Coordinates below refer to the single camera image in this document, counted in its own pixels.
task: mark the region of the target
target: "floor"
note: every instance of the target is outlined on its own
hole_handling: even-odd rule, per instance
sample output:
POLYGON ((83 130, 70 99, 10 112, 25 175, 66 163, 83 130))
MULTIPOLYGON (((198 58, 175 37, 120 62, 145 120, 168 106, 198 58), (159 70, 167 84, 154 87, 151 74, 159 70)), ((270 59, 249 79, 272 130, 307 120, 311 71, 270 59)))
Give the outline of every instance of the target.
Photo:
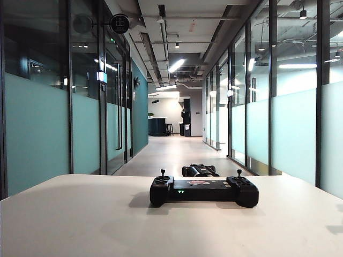
MULTIPOLYGON (((221 176, 236 176, 239 165, 226 158, 225 151, 216 151, 202 141, 202 137, 149 137, 149 144, 114 175, 159 176, 161 169, 166 175, 182 176, 182 166, 192 163, 214 165, 221 176)), ((252 174, 242 169, 243 176, 252 174)))

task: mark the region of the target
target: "bar stool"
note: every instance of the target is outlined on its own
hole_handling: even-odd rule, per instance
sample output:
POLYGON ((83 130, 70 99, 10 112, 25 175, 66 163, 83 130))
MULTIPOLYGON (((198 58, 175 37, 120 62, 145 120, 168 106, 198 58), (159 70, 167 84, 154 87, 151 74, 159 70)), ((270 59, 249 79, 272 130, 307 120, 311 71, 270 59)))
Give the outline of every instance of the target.
POLYGON ((174 130, 173 130, 173 124, 172 123, 166 123, 166 134, 167 134, 167 136, 170 136, 170 135, 174 136, 174 130))

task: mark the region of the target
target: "round sign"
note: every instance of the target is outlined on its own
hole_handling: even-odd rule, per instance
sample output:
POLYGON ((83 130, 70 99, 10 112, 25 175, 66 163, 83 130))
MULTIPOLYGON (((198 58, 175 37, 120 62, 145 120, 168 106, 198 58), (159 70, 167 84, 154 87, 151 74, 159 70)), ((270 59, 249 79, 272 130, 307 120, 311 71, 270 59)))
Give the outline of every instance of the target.
POLYGON ((109 25, 114 32, 123 34, 128 31, 130 23, 126 15, 119 13, 112 16, 111 20, 109 21, 109 25))

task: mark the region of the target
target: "track light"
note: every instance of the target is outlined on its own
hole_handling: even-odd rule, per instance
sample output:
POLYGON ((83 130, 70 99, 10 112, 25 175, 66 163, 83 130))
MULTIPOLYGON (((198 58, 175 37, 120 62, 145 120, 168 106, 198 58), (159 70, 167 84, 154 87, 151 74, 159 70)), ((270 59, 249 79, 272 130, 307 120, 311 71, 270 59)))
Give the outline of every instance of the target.
POLYGON ((304 9, 305 6, 302 6, 302 11, 300 11, 300 19, 306 19, 307 18, 307 11, 304 9))

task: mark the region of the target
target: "door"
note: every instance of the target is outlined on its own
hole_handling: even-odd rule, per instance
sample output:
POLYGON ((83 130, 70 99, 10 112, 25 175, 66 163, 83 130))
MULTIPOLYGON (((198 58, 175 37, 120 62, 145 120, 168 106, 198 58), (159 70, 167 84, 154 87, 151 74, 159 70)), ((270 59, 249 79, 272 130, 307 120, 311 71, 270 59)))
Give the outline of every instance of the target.
POLYGON ((126 155, 126 70, 125 55, 109 31, 105 35, 107 175, 125 162, 126 155))

